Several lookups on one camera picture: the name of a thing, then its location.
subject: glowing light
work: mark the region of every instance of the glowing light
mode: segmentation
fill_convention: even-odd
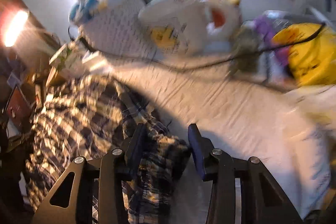
[[[15,44],[18,36],[20,35],[26,21],[28,19],[28,13],[25,11],[18,11],[13,18],[9,28],[5,33],[5,46],[12,47]]]

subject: purple fabric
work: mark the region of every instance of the purple fabric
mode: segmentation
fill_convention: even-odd
[[[276,44],[272,42],[273,37],[277,34],[274,30],[271,20],[263,15],[254,20],[255,30],[264,36],[264,42],[268,47],[274,47]],[[288,65],[289,47],[281,48],[275,51],[275,56],[280,65],[284,68]]]

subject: wrinkled fabric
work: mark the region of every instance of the wrinkled fabric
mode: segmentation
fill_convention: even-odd
[[[152,105],[108,76],[73,79],[50,92],[54,98],[34,118],[34,152],[26,162],[27,193],[34,210],[73,159],[104,156],[143,123],[144,152],[136,178],[123,182],[124,204],[130,224],[167,222],[173,182],[181,177],[190,150],[153,117]],[[94,196],[93,223],[98,222],[97,210]]]

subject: mattress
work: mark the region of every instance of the mattress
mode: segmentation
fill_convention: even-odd
[[[194,66],[219,57],[172,62]],[[187,127],[195,122],[202,136],[232,157],[259,157],[302,218],[319,206],[330,181],[323,131],[281,93],[230,80],[225,64],[176,73],[157,65],[101,62],[92,73],[112,73],[145,95],[172,134],[187,140]],[[205,223],[211,187],[190,160],[172,197],[171,223]]]

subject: silver screw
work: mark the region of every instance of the silver screw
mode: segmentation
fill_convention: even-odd
[[[253,162],[254,164],[258,164],[260,160],[257,157],[251,157],[251,162]]]
[[[218,156],[218,155],[221,155],[223,153],[223,151],[221,149],[219,149],[219,148],[215,148],[215,149],[212,150],[212,153],[214,155]]]
[[[120,148],[116,148],[112,151],[112,154],[115,155],[115,156],[119,156],[121,155],[123,151],[120,149]]]
[[[76,164],[81,164],[83,161],[84,161],[83,157],[77,157],[77,158],[75,158],[75,163]]]

